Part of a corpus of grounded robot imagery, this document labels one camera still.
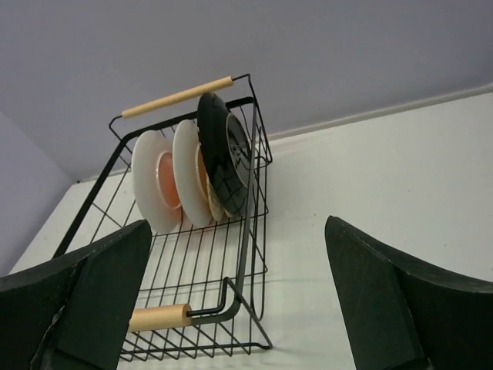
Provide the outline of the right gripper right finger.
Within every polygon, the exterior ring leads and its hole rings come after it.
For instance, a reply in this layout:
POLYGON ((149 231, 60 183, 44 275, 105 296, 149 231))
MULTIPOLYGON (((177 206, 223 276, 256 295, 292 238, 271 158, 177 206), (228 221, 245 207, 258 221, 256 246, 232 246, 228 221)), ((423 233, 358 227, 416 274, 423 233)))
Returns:
POLYGON ((490 369, 492 283, 327 218, 327 256, 357 369, 490 369))

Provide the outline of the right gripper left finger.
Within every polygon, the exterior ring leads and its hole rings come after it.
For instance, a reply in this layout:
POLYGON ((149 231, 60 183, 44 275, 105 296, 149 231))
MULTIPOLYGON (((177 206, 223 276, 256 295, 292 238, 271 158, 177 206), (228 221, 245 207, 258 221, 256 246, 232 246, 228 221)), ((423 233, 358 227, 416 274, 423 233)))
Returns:
POLYGON ((115 369, 149 259, 145 220, 1 279, 3 369, 115 369))

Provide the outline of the white plate red green rim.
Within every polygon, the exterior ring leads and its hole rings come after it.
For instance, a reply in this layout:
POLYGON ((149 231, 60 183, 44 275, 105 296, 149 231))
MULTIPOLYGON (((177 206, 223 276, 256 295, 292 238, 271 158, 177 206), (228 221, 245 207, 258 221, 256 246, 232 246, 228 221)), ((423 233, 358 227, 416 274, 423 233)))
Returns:
POLYGON ((148 130, 139 136, 132 152, 132 186, 143 218, 157 233, 168 234, 180 221, 181 205, 169 208, 159 193, 156 164, 162 152, 172 153, 172 144, 160 131, 148 130))

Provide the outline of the orange translucent plate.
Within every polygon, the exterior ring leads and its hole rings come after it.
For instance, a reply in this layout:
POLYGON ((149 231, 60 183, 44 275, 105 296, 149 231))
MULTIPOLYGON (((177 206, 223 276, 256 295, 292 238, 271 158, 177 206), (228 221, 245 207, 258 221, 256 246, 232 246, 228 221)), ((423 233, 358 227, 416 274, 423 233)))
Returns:
POLYGON ((156 164, 156 182, 165 205, 171 209, 178 209, 181 203, 176 189, 171 152, 162 152, 159 155, 156 164))

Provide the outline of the woven bamboo plate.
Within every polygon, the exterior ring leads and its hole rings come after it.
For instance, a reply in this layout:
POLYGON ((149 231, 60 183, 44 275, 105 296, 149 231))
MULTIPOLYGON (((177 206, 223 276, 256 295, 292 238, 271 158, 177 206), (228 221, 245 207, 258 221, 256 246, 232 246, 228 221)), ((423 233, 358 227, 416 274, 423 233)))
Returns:
POLYGON ((223 206, 220 204, 219 199, 217 198, 214 189, 210 184, 199 144, 196 147, 196 168, 199 176, 200 189, 203 198, 206 200, 212 218, 216 222, 220 222, 224 216, 223 206))

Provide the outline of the white plate green lettered rim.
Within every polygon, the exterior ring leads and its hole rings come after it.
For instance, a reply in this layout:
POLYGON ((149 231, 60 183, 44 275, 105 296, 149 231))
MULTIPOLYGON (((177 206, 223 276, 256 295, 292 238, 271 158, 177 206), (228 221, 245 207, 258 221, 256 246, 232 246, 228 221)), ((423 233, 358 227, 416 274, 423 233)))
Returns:
POLYGON ((212 220, 205 191, 205 173, 198 132, 192 120, 179 123, 173 138, 173 173, 182 209, 195 227, 212 220))

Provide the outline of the black rimmed cream plate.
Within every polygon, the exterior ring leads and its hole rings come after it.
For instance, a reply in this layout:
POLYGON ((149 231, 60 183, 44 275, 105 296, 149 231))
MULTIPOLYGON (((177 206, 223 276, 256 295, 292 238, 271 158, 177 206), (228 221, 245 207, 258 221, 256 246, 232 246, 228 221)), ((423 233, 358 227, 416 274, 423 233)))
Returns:
POLYGON ((202 94, 197 125, 212 188, 231 216, 247 211, 251 145, 242 124, 215 93, 202 94))

